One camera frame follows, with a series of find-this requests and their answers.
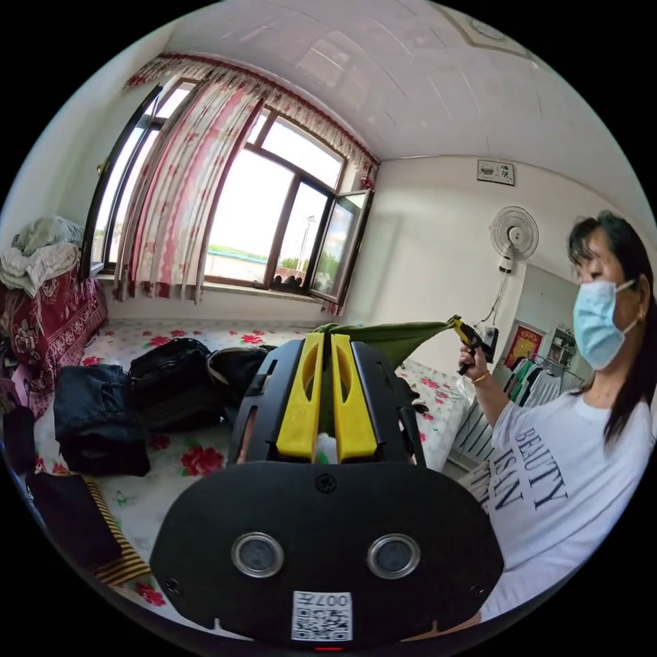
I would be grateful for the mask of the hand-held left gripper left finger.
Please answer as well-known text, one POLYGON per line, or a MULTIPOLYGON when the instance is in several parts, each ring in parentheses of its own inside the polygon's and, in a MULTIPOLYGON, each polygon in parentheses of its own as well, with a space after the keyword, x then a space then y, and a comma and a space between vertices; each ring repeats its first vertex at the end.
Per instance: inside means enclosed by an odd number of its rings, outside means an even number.
POLYGON ((276 448, 284 459, 312 460, 318 436, 324 336, 309 333, 292 346, 291 383, 276 448))

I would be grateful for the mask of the person's right hand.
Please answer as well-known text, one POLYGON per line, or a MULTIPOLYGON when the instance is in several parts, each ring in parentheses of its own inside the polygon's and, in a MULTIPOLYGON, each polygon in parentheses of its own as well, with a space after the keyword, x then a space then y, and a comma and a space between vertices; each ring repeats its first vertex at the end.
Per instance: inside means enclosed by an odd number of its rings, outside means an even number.
POLYGON ((473 348, 465 344, 461 346, 458 373, 475 385, 489 375, 488 363, 481 347, 473 348))

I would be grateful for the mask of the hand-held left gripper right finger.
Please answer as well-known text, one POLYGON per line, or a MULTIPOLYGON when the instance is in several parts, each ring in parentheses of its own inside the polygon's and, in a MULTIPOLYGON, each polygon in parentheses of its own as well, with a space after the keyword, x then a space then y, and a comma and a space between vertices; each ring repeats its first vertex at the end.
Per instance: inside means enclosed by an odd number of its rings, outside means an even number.
POLYGON ((331 369, 337 460, 370 459, 378 444, 349 336, 331 335, 331 369))

